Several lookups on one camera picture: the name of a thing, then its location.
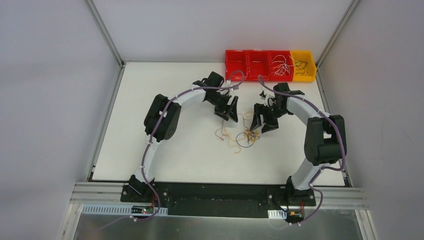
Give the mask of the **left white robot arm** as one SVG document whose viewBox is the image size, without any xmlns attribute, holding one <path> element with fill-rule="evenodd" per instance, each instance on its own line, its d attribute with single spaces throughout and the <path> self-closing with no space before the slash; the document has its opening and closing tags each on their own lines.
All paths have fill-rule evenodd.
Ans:
<svg viewBox="0 0 424 240">
<path fill-rule="evenodd" d="M 214 114 L 225 121 L 238 122 L 238 96 L 231 92 L 240 83 L 232 84 L 212 71 L 208 77 L 194 81 L 190 88 L 173 97 L 155 96 L 143 121 L 145 127 L 145 149 L 137 170 L 131 175 L 128 185 L 140 202 L 147 202 L 153 195 L 154 158 L 156 151 L 176 132 L 181 112 L 202 102 L 214 106 Z"/>
</svg>

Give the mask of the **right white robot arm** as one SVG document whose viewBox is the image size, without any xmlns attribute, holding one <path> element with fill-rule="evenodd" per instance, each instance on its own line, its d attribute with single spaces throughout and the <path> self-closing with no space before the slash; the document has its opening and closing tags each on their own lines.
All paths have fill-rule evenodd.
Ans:
<svg viewBox="0 0 424 240">
<path fill-rule="evenodd" d="M 266 93 L 267 89 L 263 86 L 259 94 L 263 103 L 253 106 L 251 131 L 274 131 L 284 115 L 294 115 L 306 126 L 305 159 L 288 177 L 282 193 L 288 204 L 296 205 L 313 194 L 313 184 L 323 170 L 343 170 L 347 153 L 345 121 L 341 115 L 319 110 L 302 91 L 290 90 L 287 83 L 278 83 L 270 89 L 271 93 Z"/>
</svg>

